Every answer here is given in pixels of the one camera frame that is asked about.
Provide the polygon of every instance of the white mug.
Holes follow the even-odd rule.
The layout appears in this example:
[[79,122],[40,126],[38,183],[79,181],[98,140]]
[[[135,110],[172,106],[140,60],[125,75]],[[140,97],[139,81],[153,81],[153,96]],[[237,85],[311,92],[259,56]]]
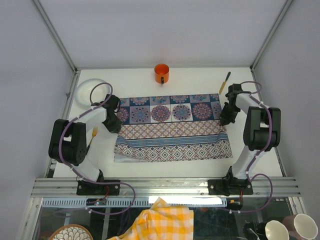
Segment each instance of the white mug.
[[286,216],[282,221],[290,236],[298,240],[312,240],[318,235],[315,221],[306,214]]
[[265,225],[265,236],[268,240],[289,240],[289,233],[286,227],[279,221],[269,221]]

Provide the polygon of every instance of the mandala pattern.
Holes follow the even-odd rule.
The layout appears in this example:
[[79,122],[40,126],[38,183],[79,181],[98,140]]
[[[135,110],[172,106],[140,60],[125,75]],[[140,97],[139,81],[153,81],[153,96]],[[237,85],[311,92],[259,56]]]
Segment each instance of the mandala pattern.
[[122,98],[115,162],[231,158],[218,94]]
[[213,117],[218,120],[222,111],[220,102],[211,102],[211,106],[213,110]]
[[150,97],[151,105],[170,104],[169,96],[152,96]]
[[209,94],[190,95],[191,103],[210,102]]
[[170,97],[174,104],[182,104],[188,101],[189,96],[188,95],[177,95],[177,96],[171,96]]
[[130,111],[130,117],[134,123],[142,124],[150,121],[150,112],[146,107],[135,107]]
[[131,147],[127,144],[115,144],[114,153],[137,159],[137,162],[145,160],[150,163],[233,157],[230,143],[225,139],[215,143],[155,147]]
[[170,115],[170,109],[163,105],[156,106],[151,111],[153,120],[160,123],[167,121],[170,118]]
[[201,120],[209,119],[212,116],[212,109],[205,103],[197,103],[192,108],[193,115]]
[[122,123],[125,123],[129,119],[129,112],[127,109],[120,107],[119,111],[116,113],[116,116],[121,120]]
[[149,98],[148,97],[133,97],[130,98],[131,102],[136,105],[136,106],[140,106],[140,105],[144,105]]
[[212,101],[212,102],[219,101],[219,94],[217,94],[217,93],[210,94],[210,101]]
[[191,109],[187,105],[179,104],[172,109],[172,116],[179,121],[190,119],[191,114]]
[[129,98],[120,98],[120,106],[121,107],[129,107],[130,99]]

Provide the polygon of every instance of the fork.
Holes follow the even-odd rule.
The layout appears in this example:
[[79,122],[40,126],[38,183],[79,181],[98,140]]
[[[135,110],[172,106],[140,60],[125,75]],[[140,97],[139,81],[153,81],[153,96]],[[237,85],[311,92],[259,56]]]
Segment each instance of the fork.
[[89,142],[89,145],[86,147],[86,152],[88,153],[89,149],[90,149],[90,145],[92,143],[92,140],[94,139],[95,136],[97,136],[97,133],[98,133],[98,126],[95,126],[92,130],[92,138]]

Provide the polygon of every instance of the patterned bowl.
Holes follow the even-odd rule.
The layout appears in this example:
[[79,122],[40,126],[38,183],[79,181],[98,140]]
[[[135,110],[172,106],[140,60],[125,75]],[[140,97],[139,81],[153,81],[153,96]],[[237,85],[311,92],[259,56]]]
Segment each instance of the patterned bowl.
[[90,232],[78,224],[60,227],[49,240],[94,240]]

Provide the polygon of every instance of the glass panel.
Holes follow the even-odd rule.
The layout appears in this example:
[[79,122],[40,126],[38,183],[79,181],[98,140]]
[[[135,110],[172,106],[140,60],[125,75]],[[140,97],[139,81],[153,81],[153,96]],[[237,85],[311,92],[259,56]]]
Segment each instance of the glass panel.
[[[266,198],[244,198],[242,211],[255,210],[263,206]],[[102,213],[116,213],[124,208],[94,208]],[[86,228],[94,240],[105,240],[123,234],[135,221],[136,217],[148,207],[132,207],[128,211],[111,216],[97,213],[88,214],[85,209],[52,208],[41,209],[40,228],[34,234],[35,239],[46,239],[60,227],[78,224]],[[244,235],[244,226],[256,229],[259,223],[277,220],[282,222],[291,215],[287,198],[273,198],[263,210],[253,213],[229,213],[216,207],[190,207],[194,212],[193,239],[195,240],[234,240]]]

